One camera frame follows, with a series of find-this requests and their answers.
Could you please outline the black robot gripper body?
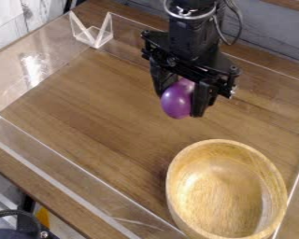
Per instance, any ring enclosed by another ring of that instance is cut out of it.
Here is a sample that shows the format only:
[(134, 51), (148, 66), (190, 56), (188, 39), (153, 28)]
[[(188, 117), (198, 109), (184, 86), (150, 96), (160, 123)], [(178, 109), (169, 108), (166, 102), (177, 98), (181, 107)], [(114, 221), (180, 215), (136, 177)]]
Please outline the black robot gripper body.
[[(153, 59), (169, 72), (217, 87), (216, 96), (232, 96), (239, 68), (220, 52), (219, 44), (232, 45), (241, 34), (241, 13), (236, 4), (162, 4), (168, 31), (144, 30), (141, 57)], [(228, 9), (236, 16), (237, 33), (229, 41), (221, 25)]]

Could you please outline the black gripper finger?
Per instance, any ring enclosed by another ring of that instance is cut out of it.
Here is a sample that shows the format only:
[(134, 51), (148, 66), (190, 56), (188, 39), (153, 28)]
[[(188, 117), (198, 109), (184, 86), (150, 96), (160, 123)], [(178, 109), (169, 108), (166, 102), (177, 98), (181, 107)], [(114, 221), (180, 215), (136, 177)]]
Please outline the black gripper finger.
[(190, 116), (200, 118), (205, 109), (215, 103), (217, 87), (198, 81), (192, 93)]
[(177, 75), (158, 65), (153, 59), (149, 60), (149, 73), (156, 95), (161, 96), (166, 88), (177, 82)]

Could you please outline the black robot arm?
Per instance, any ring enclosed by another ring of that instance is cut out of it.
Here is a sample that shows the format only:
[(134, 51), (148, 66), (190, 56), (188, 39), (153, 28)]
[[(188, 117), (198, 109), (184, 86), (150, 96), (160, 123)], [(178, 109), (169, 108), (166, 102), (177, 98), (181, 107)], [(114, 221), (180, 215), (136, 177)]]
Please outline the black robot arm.
[(221, 33), (224, 11), (241, 13), (232, 0), (162, 0), (162, 8), (168, 30), (141, 32), (141, 57), (164, 113), (200, 118), (219, 96), (233, 95), (240, 69), (219, 46), (235, 43)]

